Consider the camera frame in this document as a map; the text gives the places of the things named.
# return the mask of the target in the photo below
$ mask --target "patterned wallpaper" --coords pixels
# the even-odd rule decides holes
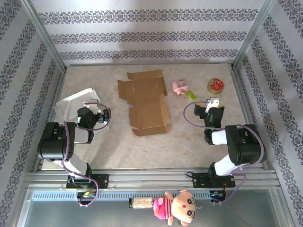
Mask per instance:
[[[0,227],[9,227],[61,72],[18,0],[0,0],[0,53]]]
[[[66,65],[231,63],[264,0],[33,0]]]
[[[296,226],[303,226],[302,3],[275,2],[238,69]]]

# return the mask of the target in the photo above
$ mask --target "cardboard box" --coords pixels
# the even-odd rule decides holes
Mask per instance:
[[[166,103],[167,91],[162,70],[127,73],[131,81],[118,80],[119,98],[134,105],[129,108],[130,125],[136,136],[167,133],[171,129]]]

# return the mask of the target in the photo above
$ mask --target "stuffed toy doll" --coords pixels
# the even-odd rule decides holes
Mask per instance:
[[[154,215],[159,219],[167,219],[169,226],[174,217],[181,221],[182,226],[187,226],[196,215],[196,203],[192,193],[183,190],[175,198],[170,192],[165,192],[165,197],[159,197],[153,202]]]

